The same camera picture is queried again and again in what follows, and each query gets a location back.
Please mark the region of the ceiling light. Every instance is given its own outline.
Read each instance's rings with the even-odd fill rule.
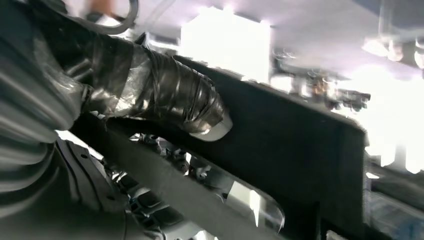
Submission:
[[[365,173],[366,177],[369,179],[379,179],[380,177],[377,175],[372,174],[371,172]]]
[[[365,41],[362,49],[379,57],[386,57],[389,54],[389,50],[385,47],[385,45],[377,40]]]
[[[263,25],[265,25],[265,26],[270,26],[270,22],[269,22],[269,21],[267,21],[267,20],[262,20],[262,21],[260,21],[260,24],[263,24]]]
[[[201,7],[198,8],[199,13],[204,13],[207,10],[208,10],[208,7],[205,7],[205,6],[201,6]]]
[[[234,8],[230,7],[230,6],[226,6],[223,9],[224,12],[228,13],[228,14],[233,14],[234,13]]]

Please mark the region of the gray cable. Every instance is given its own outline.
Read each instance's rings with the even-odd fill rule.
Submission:
[[[137,14],[139,12],[139,0],[129,0],[129,13],[124,21],[121,22],[121,24],[116,26],[103,26],[96,24],[94,22],[87,21],[82,18],[72,17],[69,16],[63,11],[58,9],[57,4],[54,4],[51,0],[41,0],[46,6],[54,10],[55,12],[61,14],[62,16],[77,22],[81,24],[82,26],[86,27],[87,29],[94,31],[99,34],[106,34],[106,35],[118,35],[123,32],[125,32],[127,29],[129,29],[134,21],[137,18]]]

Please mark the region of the black panel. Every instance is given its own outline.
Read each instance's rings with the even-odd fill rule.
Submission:
[[[360,128],[266,86],[178,60],[215,82],[234,123],[224,138],[203,142],[169,124],[108,123],[125,126],[128,134],[160,135],[271,195],[286,215],[284,235],[313,239],[324,220],[352,239],[363,237],[365,134]]]

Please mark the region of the ceiling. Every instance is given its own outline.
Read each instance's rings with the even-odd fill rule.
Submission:
[[[355,1],[140,0],[137,25],[140,31],[175,38],[180,36],[182,24],[196,17],[202,7],[231,7],[236,14],[268,21],[273,46],[294,52],[291,65],[320,67],[348,78],[357,77],[358,70],[369,65],[384,71],[384,78],[410,80],[420,76],[419,69],[362,50],[365,38],[377,36],[379,16],[359,5],[361,0]],[[118,3],[116,13],[125,16],[129,3]]]

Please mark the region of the machine part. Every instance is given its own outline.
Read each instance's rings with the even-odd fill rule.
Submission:
[[[202,230],[193,222],[184,219],[151,191],[133,199],[131,210],[147,235],[161,240],[188,240]]]
[[[138,141],[141,144],[148,146],[154,152],[160,154],[162,152],[161,145],[159,144],[159,137],[151,134],[145,134],[140,137]]]
[[[32,7],[43,33],[37,36],[36,56],[44,74],[55,74],[50,77],[55,84],[54,77],[64,69],[62,75],[72,77],[65,81],[86,84],[86,111],[168,120],[205,141],[230,130],[221,97],[206,76],[143,46],[86,30],[37,1]]]
[[[253,227],[252,222],[222,204],[214,193],[184,177],[145,146],[129,141],[113,126],[109,125],[106,131],[94,116],[80,118],[71,132],[106,159],[115,162],[137,182],[145,184],[184,217],[220,240],[281,239],[268,229]]]

